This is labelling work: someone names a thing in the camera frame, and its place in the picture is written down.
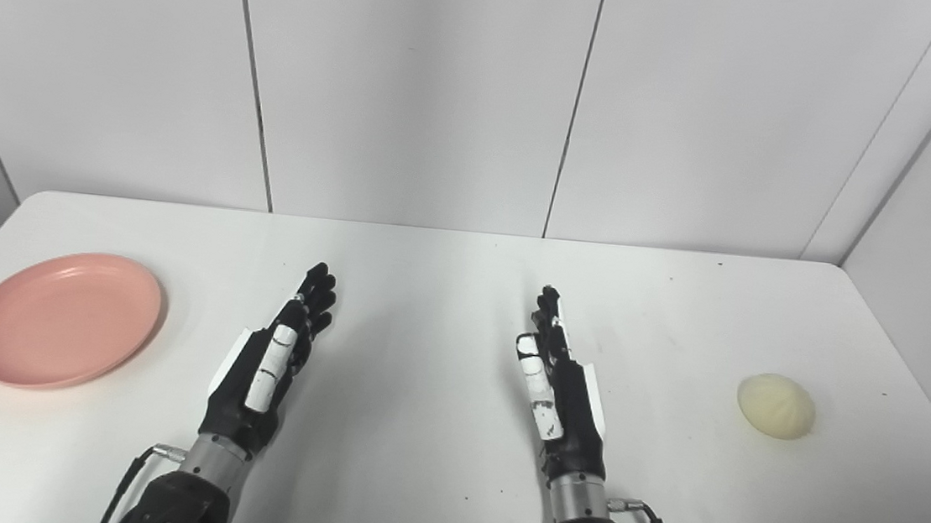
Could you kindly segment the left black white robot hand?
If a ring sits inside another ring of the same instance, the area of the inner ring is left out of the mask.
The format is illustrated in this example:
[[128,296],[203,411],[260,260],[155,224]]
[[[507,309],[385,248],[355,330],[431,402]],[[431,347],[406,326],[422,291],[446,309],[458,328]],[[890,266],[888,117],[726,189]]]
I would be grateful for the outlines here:
[[320,261],[267,326],[240,335],[198,433],[227,439],[256,458],[280,426],[278,409],[310,359],[316,336],[332,323],[336,277]]

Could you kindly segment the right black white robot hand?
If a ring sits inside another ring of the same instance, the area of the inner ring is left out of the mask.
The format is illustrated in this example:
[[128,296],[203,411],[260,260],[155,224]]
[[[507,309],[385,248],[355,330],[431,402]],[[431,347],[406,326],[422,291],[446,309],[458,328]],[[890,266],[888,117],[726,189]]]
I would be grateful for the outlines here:
[[599,393],[590,389],[587,366],[572,355],[559,291],[544,286],[536,302],[536,330],[517,336],[515,353],[541,440],[540,469],[546,481],[570,474],[604,480]]

